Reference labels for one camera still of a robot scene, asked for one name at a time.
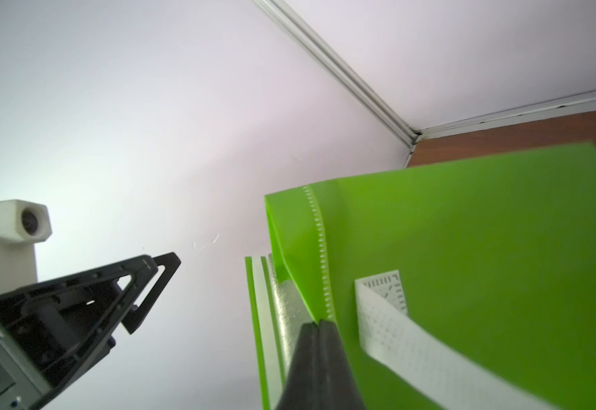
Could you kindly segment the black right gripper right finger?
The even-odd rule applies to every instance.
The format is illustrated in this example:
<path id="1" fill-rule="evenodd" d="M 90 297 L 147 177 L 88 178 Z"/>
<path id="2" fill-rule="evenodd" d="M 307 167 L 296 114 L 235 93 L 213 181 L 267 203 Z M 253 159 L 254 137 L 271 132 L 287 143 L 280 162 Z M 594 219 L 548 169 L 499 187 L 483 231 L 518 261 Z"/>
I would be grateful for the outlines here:
<path id="1" fill-rule="evenodd" d="M 336 324 L 319 322 L 319 408 L 366 409 Z"/>

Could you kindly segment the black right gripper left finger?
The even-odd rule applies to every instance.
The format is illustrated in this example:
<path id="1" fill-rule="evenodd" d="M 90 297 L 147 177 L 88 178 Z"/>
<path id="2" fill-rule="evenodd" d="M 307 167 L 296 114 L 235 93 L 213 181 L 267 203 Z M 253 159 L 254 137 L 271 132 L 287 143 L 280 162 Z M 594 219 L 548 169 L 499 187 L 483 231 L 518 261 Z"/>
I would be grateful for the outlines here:
<path id="1" fill-rule="evenodd" d="M 318 325 L 301 326 L 277 410 L 320 409 Z"/>

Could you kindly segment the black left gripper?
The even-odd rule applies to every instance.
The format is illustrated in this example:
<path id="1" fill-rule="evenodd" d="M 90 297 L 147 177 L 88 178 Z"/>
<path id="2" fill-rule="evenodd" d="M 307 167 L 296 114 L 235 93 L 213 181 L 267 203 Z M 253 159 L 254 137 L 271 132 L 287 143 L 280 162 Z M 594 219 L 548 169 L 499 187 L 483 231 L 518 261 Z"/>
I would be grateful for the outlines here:
<path id="1" fill-rule="evenodd" d="M 0 295 L 0 409 L 41 409 L 133 334 L 178 271 L 174 252 L 137 256 Z"/>

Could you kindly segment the green insulated delivery bag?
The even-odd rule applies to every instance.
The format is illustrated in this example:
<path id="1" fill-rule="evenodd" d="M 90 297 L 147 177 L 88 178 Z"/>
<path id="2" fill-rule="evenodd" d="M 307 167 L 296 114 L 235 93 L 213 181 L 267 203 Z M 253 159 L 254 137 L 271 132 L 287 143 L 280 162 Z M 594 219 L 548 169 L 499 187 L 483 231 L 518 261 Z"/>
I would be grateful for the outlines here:
<path id="1" fill-rule="evenodd" d="M 596 409 L 596 148 L 572 143 L 265 198 L 245 260 L 261 406 L 336 324 L 368 409 Z"/>

